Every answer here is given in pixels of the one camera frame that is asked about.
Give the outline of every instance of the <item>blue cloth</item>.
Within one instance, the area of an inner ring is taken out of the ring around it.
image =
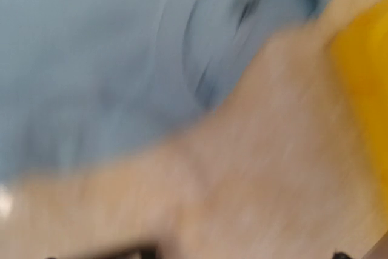
[[[0,181],[154,143],[327,0],[0,0]]]

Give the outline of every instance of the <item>dark object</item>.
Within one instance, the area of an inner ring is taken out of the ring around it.
[[[156,246],[137,246],[131,247],[124,250],[112,252],[105,255],[94,255],[94,256],[83,256],[76,257],[74,259],[128,259],[130,256],[140,254],[141,259],[161,259],[159,256],[158,248]]]
[[[334,253],[333,259],[351,259],[345,253]]]

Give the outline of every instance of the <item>white spot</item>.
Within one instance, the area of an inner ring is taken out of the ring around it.
[[[5,186],[0,185],[0,218],[7,219],[13,207],[13,197]]]

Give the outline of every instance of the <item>beige surface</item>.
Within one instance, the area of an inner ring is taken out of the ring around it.
[[[0,258],[144,240],[167,258],[360,258],[386,222],[325,48],[377,1],[333,0],[317,23],[274,36],[221,109],[159,147],[2,191]]]
[[[385,259],[388,257],[388,233],[374,245],[363,259]]]

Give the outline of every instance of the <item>yellow cloth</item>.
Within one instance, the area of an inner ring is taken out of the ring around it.
[[[388,214],[388,0],[340,32],[331,53],[381,181]]]

